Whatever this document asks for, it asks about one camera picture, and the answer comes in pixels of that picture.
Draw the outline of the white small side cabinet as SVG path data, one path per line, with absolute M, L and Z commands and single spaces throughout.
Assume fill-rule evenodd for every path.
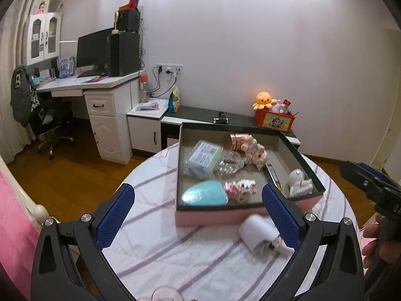
M 150 99 L 127 113 L 132 149 L 154 154 L 162 149 L 161 119 L 167 110 L 166 99 Z

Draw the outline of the striped white bed quilt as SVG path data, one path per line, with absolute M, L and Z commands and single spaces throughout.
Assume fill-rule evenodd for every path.
M 177 145 L 125 179 L 135 203 L 103 254 L 138 300 L 258 300 L 289 262 L 272 250 L 255 255 L 236 226 L 175 225 Z

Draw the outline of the pink block cat figure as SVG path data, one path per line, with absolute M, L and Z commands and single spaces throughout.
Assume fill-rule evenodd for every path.
M 251 196 L 256 194 L 256 181 L 253 179 L 227 181 L 224 184 L 224 189 L 229 200 L 246 203 L 249 202 Z

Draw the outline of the orange cap water bottle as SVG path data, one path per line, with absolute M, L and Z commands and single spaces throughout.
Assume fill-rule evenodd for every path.
M 149 80 L 147 74 L 139 77 L 139 100 L 141 103 L 147 103 L 150 99 Z

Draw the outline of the beige window curtain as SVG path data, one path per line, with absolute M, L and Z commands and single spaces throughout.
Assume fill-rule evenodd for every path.
M 1 158 L 7 164 L 35 140 L 29 126 L 15 121 L 10 104 L 12 75 L 22 64 L 24 28 L 31 4 L 32 0 L 13 0 L 1 19 Z

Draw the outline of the small pink pig figure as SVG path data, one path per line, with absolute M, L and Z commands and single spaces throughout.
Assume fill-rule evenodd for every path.
M 269 156 L 264 147 L 261 147 L 253 152 L 246 153 L 246 163 L 253 164 L 259 171 L 263 169 L 268 161 Z

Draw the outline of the white mini hair dryer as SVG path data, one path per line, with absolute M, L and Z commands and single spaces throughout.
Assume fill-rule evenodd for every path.
M 238 234 L 246 247 L 253 253 L 265 249 L 291 256 L 294 249 L 288 247 L 270 217 L 259 214 L 250 215 L 239 227 Z

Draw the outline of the white astronaut figurine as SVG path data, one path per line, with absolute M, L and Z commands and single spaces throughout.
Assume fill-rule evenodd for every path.
M 289 197 L 310 195 L 313 192 L 313 181 L 307 179 L 300 169 L 293 170 L 288 176 Z

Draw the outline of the white computer desk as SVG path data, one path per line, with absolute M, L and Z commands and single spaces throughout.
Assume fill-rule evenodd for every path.
M 53 97 L 84 97 L 98 153 L 103 160 L 127 164 L 132 157 L 127 113 L 138 104 L 141 71 L 122 77 L 69 77 L 38 87 Z

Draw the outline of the pink block figure toy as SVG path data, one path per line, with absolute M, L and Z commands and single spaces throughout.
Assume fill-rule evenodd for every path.
M 253 153 L 258 149 L 258 142 L 250 134 L 246 134 L 241 139 L 241 151 L 245 153 L 247 162 L 251 161 Z

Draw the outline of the pink blanket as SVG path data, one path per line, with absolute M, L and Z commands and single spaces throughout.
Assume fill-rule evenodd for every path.
M 31 275 L 39 231 L 1 176 L 1 265 L 16 288 L 31 299 Z

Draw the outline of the red triangular paper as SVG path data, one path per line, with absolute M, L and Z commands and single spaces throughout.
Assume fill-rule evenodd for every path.
M 119 7 L 119 11 L 122 10 L 138 10 L 139 0 L 129 0 L 129 2 Z

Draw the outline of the black handheld massager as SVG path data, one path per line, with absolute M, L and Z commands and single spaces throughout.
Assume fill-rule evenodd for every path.
M 218 112 L 218 116 L 213 118 L 214 124 L 228 124 L 229 118 L 225 115 L 223 111 Z

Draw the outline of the black office chair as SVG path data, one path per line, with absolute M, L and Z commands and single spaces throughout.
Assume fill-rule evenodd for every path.
M 54 160 L 54 148 L 60 140 L 75 143 L 68 135 L 73 119 L 72 104 L 62 98 L 51 98 L 40 103 L 30 117 L 30 126 L 40 140 L 37 153 L 41 154 L 45 145 L 49 146 L 49 160 Z

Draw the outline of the orange octopus plush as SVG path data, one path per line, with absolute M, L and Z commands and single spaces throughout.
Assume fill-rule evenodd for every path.
M 267 92 L 261 92 L 256 95 L 256 102 L 252 105 L 253 110 L 270 110 L 277 104 L 278 100 L 273 99 Z

